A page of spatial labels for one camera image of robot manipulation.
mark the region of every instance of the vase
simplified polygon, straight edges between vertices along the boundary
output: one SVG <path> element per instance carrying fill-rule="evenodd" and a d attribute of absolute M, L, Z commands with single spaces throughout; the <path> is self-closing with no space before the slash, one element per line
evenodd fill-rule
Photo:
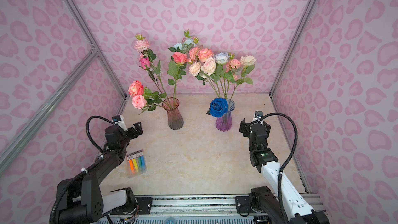
<path fill-rule="evenodd" d="M 167 111 L 167 122 L 173 130 L 178 130 L 184 125 L 184 120 L 178 111 L 180 102 L 176 98 L 167 98 L 163 101 L 162 107 Z"/>
<path fill-rule="evenodd" d="M 232 126 L 232 116 L 231 112 L 235 109 L 235 102 L 231 99 L 226 99 L 228 102 L 228 111 L 224 113 L 221 117 L 217 117 L 216 127 L 222 132 L 226 132 L 231 129 Z"/>

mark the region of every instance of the beige table surface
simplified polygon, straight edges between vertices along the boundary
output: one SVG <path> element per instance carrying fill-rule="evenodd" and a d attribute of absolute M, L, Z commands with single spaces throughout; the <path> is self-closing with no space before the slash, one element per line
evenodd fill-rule
<path fill-rule="evenodd" d="M 171 130 L 167 113 L 162 108 L 152 112 L 135 109 L 127 102 L 123 116 L 127 127 L 141 121 L 144 133 L 130 141 L 127 154 L 143 149 L 147 172 L 132 178 L 127 175 L 126 160 L 115 168 L 101 183 L 102 194 L 131 187 L 135 195 L 195 195 L 242 194 L 251 188 L 270 184 L 249 159 L 248 138 L 239 132 L 243 118 L 250 122 L 256 110 L 265 114 L 275 112 L 266 94 L 235 94 L 232 111 L 232 128 L 220 132 L 215 127 L 216 118 L 207 115 L 211 94 L 177 95 L 184 126 Z M 277 117 L 269 117 L 271 125 L 268 147 L 283 163 L 289 155 L 285 137 Z M 284 172 L 297 191 L 304 193 L 299 173 L 293 160 Z"/>

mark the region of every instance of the light blue rose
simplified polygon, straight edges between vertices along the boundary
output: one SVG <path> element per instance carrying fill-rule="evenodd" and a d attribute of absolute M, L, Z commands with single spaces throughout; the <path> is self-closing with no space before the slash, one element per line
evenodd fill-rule
<path fill-rule="evenodd" d="M 176 44 L 173 46 L 173 48 L 175 48 L 175 49 L 177 49 L 178 47 L 180 48 L 180 50 L 182 50 L 182 43 L 181 43 L 181 42 L 176 43 Z"/>
<path fill-rule="evenodd" d="M 186 44 L 186 45 L 190 45 L 190 44 L 193 44 L 193 46 L 194 47 L 196 47 L 196 43 L 195 42 L 193 42 L 193 40 L 191 39 L 191 38 L 187 38 L 187 39 L 185 39 L 185 42 L 184 42 L 184 44 Z"/>
<path fill-rule="evenodd" d="M 228 53 L 219 53 L 216 55 L 216 63 L 218 64 L 226 64 L 229 60 Z"/>

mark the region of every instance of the blue round object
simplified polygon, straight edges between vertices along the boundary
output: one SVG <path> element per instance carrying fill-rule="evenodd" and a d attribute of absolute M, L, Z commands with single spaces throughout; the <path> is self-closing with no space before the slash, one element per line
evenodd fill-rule
<path fill-rule="evenodd" d="M 222 117 L 228 111 L 228 102 L 224 98 L 215 98 L 210 103 L 210 114 L 213 117 Z"/>

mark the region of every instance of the flower bouquet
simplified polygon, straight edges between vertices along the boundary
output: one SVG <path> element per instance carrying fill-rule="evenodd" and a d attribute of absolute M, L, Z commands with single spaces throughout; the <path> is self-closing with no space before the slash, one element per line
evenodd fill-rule
<path fill-rule="evenodd" d="M 235 54 L 232 53 L 214 56 L 208 48 L 193 47 L 189 51 L 189 58 L 193 63 L 189 67 L 189 73 L 202 81 L 203 85 L 208 82 L 217 94 L 218 98 L 210 103 L 207 114 L 217 117 L 216 127 L 222 132 L 228 131 L 232 126 L 231 112 L 235 109 L 232 97 L 236 89 L 242 83 L 253 84 L 248 74 L 253 71 L 256 59 L 253 56 L 242 56 L 239 61 L 234 57 Z"/>
<path fill-rule="evenodd" d="M 182 79 L 182 76 L 186 74 L 184 69 L 186 68 L 187 55 L 184 53 L 173 54 L 172 60 L 168 64 L 169 69 L 167 74 L 173 77 L 173 79 L 168 79 L 168 84 L 174 85 L 173 97 L 168 97 L 163 86 L 160 61 L 158 61 L 155 66 L 154 60 L 157 56 L 149 48 L 149 42 L 144 40 L 145 37 L 142 37 L 141 34 L 137 34 L 136 38 L 137 42 L 134 48 L 138 52 L 141 52 L 139 56 L 141 68 L 148 71 L 149 77 L 155 83 L 159 91 L 152 92 L 149 88 L 144 87 L 141 82 L 134 81 L 129 86 L 132 104 L 135 108 L 143 109 L 141 113 L 153 111 L 156 107 L 162 107 L 167 111 L 167 122 L 169 127 L 173 130 L 178 130 L 184 125 L 184 120 L 182 119 L 180 111 L 178 111 L 180 102 L 176 99 L 176 86 L 177 80 Z"/>

